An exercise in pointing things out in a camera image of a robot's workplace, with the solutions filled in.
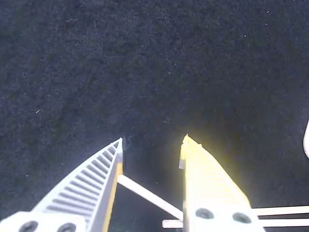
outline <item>dark carpet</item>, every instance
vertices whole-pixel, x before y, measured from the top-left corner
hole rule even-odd
[[[120,136],[126,174],[181,208],[186,133],[253,207],[309,205],[308,12],[304,0],[0,1],[0,217]],[[110,231],[167,218],[119,187]]]

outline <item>white rod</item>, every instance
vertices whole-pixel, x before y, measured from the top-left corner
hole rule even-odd
[[[260,219],[263,227],[294,227],[309,226],[309,219]]]
[[[309,206],[256,208],[252,210],[258,216],[283,215],[283,214],[307,214],[309,213]]]
[[[296,226],[309,226],[309,219],[260,219],[263,227],[296,227]],[[180,220],[163,220],[162,227],[166,229],[182,228],[183,222]]]
[[[165,219],[162,221],[162,228],[164,229],[175,229],[175,228],[182,228],[183,221],[180,220],[169,220]]]
[[[149,190],[145,189],[143,186],[131,180],[130,178],[124,175],[119,175],[117,182],[121,184],[122,186],[128,188],[132,192],[135,192],[136,194],[150,201],[152,204],[155,204],[159,208],[173,215],[174,217],[180,219],[181,221],[183,220],[183,212],[181,210],[177,209],[175,206],[171,205],[170,203],[164,201],[162,198],[156,196]]]

